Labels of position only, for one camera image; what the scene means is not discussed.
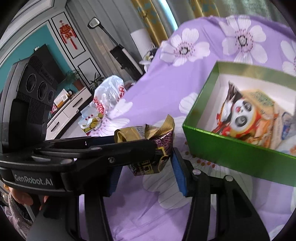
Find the pink grey sleeve forearm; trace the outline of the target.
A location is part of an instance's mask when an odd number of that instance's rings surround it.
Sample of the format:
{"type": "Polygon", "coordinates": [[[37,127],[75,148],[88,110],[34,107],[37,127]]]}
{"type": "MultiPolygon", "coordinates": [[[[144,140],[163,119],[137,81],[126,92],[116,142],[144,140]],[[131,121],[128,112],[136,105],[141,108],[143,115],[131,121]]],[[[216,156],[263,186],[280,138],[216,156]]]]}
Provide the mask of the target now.
{"type": "Polygon", "coordinates": [[[27,240],[28,233],[32,227],[32,220],[26,208],[15,201],[11,194],[7,197],[8,207],[4,208],[4,213],[24,240],[27,240]]]}

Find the person's left hand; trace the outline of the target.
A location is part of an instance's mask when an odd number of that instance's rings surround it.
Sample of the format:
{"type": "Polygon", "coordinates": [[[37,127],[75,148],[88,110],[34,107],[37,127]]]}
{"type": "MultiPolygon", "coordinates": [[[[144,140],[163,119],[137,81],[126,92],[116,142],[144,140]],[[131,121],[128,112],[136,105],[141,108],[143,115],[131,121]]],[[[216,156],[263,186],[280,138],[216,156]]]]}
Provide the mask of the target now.
{"type": "Polygon", "coordinates": [[[22,192],[20,190],[14,189],[12,187],[8,187],[10,190],[10,194],[15,199],[16,202],[22,204],[22,205],[33,205],[33,199],[29,196],[29,194],[22,192]]]}

